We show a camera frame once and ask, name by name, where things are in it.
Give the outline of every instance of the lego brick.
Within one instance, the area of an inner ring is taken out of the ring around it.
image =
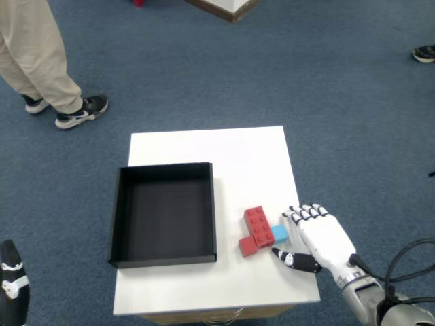
[[[254,253],[257,252],[257,245],[256,242],[254,241],[254,237],[253,236],[248,236],[246,238],[240,239],[239,240],[239,248],[240,251],[242,252],[242,255],[244,257],[253,255]]]
[[[285,242],[288,239],[288,233],[284,225],[279,224],[271,227],[271,232],[275,243]]]
[[[244,218],[258,248],[273,245],[273,234],[261,206],[247,209]]]

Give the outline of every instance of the red lego brick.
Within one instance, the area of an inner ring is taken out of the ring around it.
[[[261,206],[247,209],[244,218],[258,248],[273,245],[275,239]]]
[[[254,253],[257,252],[257,245],[256,242],[254,241],[254,237],[253,236],[248,236],[246,238],[240,239],[239,240],[239,248],[240,251],[242,252],[242,255],[244,257],[253,255]]]

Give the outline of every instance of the white robot part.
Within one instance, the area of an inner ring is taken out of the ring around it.
[[[7,265],[6,263],[1,263],[1,269],[2,270],[8,270],[8,271],[11,271],[11,272],[16,272],[17,270],[21,270],[22,267],[23,267],[22,262],[19,263],[19,264],[16,264],[14,267],[11,267],[11,266]]]
[[[355,247],[336,217],[324,207],[291,206],[283,215],[296,224],[302,241],[317,262],[331,271],[340,288],[365,275],[359,267],[348,265],[351,254],[356,253]]]
[[[5,291],[6,295],[10,299],[14,300],[20,294],[20,289],[28,284],[29,284],[29,279],[27,278],[27,276],[23,276],[15,280],[14,282],[8,282],[4,280],[1,283],[1,288]]]

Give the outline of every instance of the black box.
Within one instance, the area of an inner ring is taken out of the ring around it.
[[[109,263],[132,268],[216,259],[211,163],[120,169]]]

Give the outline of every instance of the sneaker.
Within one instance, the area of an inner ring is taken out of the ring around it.
[[[104,95],[83,98],[82,108],[72,114],[58,113],[55,121],[59,129],[70,129],[86,120],[94,120],[106,112],[109,100]]]
[[[26,101],[26,112],[30,114],[41,113],[49,105],[43,98],[40,98],[39,100],[34,100],[27,95],[21,96]]]
[[[435,61],[435,46],[420,46],[413,50],[413,56],[422,63],[431,63]]]

